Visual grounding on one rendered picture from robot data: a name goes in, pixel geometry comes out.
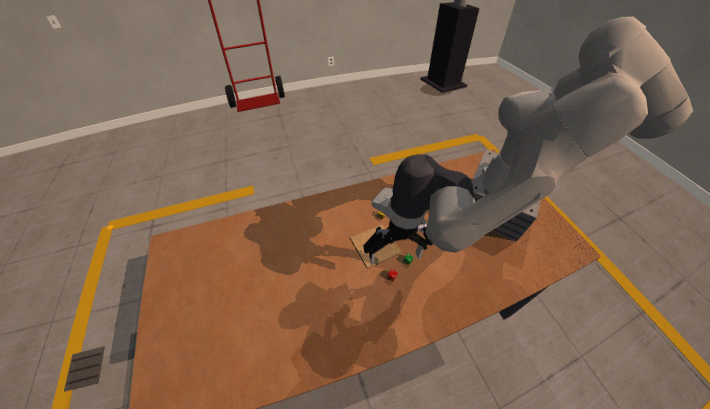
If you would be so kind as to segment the tan mat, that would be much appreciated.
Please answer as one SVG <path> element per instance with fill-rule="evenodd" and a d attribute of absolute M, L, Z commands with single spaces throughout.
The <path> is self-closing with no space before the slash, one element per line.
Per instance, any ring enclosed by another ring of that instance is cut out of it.
<path fill-rule="evenodd" d="M 383 224 L 381 224 L 377 227 L 381 227 L 381 229 L 386 229 Z M 367 268 L 372 267 L 380 262 L 383 262 L 393 256 L 396 256 L 396 255 L 402 253 L 401 250 L 399 249 L 399 247 L 397 246 L 397 244 L 395 242 L 393 242 L 392 244 L 386 245 L 385 247 L 383 247 L 382 249 L 380 249 L 379 251 L 377 251 L 375 253 L 374 265 L 371 265 L 369 253 L 368 254 L 364 253 L 363 245 L 376 232 L 377 227 L 374 227 L 372 229 L 369 229 L 369 230 L 364 231 L 360 234 L 350 237 L 353 244 L 355 245 L 357 251 L 359 252 L 361 258 L 363 259 L 365 265 L 367 266 Z"/>

